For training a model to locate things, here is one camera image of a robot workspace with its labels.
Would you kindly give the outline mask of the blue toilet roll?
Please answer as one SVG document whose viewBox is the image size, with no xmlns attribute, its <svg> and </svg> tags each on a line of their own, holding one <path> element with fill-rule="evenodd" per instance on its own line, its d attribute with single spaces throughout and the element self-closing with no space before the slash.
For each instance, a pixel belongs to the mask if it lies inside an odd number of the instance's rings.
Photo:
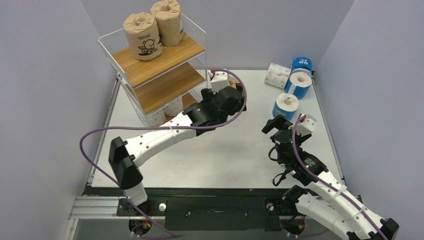
<svg viewBox="0 0 424 240">
<path fill-rule="evenodd" d="M 277 96 L 272 109 L 272 116 L 275 118 L 282 115 L 286 120 L 291 120 L 299 108 L 298 98 L 289 93 L 281 93 Z"/>
</svg>

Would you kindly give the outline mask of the brown roll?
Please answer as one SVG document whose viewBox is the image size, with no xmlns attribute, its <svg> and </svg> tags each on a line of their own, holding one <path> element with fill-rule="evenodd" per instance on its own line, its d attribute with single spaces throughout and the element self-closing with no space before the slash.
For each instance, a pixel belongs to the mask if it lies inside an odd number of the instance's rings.
<svg viewBox="0 0 424 240">
<path fill-rule="evenodd" d="M 230 81 L 229 86 L 234 89 L 239 89 L 241 87 L 241 83 L 239 81 Z"/>
<path fill-rule="evenodd" d="M 123 31 L 135 59 L 150 61 L 162 54 L 159 28 L 152 14 L 141 12 L 129 15 L 123 22 Z"/>
<path fill-rule="evenodd" d="M 156 19 L 161 43 L 167 47 L 178 45 L 184 37 L 180 4 L 176 0 L 161 0 L 152 5 L 150 13 Z"/>
</svg>

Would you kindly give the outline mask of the white red-dotted toilet roll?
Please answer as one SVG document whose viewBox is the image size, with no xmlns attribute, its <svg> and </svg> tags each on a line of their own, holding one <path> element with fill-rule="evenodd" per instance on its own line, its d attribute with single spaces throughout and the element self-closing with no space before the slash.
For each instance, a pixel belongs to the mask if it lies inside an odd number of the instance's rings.
<svg viewBox="0 0 424 240">
<path fill-rule="evenodd" d="M 166 114 L 163 109 L 147 116 L 147 122 L 150 127 L 159 127 L 166 121 Z"/>
<path fill-rule="evenodd" d="M 180 96 L 169 103 L 164 109 L 164 113 L 167 116 L 177 116 L 184 110 L 183 98 Z"/>
</svg>

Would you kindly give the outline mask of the white wire wooden shelf rack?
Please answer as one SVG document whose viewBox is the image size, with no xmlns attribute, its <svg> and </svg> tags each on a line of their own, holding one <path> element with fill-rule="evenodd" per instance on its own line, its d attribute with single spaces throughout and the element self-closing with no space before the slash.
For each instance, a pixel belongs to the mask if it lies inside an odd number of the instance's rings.
<svg viewBox="0 0 424 240">
<path fill-rule="evenodd" d="M 191 94 L 197 101 L 195 87 L 207 80 L 206 32 L 181 16 L 184 37 L 178 45 L 164 46 L 162 54 L 153 60 L 135 59 L 123 29 L 98 38 L 109 62 L 138 118 L 149 125 L 148 118 L 179 97 Z"/>
</svg>

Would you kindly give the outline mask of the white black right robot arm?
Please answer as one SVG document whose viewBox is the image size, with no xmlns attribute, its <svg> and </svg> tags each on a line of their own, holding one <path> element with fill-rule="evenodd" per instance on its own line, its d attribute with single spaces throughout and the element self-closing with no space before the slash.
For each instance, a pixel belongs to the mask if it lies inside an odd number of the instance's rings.
<svg viewBox="0 0 424 240">
<path fill-rule="evenodd" d="M 282 166 L 284 172 L 276 175 L 272 184 L 277 187 L 287 176 L 301 183 L 283 195 L 283 209 L 314 219 L 343 240 L 393 240 L 399 224 L 370 210 L 321 160 L 302 149 L 316 125 L 316 119 L 308 114 L 300 114 L 295 123 L 279 114 L 261 130 L 264 134 L 277 130 L 270 137 L 274 146 L 269 152 L 276 153 L 270 160 Z"/>
</svg>

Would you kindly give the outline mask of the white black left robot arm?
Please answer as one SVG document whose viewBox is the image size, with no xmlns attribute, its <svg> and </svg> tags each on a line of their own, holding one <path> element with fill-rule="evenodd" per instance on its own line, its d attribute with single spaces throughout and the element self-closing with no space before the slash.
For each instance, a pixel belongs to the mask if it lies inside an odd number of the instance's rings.
<svg viewBox="0 0 424 240">
<path fill-rule="evenodd" d="M 116 137 L 110 142 L 108 162 L 117 185 L 130 200 L 136 215 L 149 209 L 148 195 L 139 168 L 154 155 L 187 139 L 198 137 L 228 124 L 228 117 L 246 111 L 245 89 L 238 83 L 214 93 L 201 90 L 202 101 L 194 103 L 172 120 L 137 137 Z"/>
</svg>

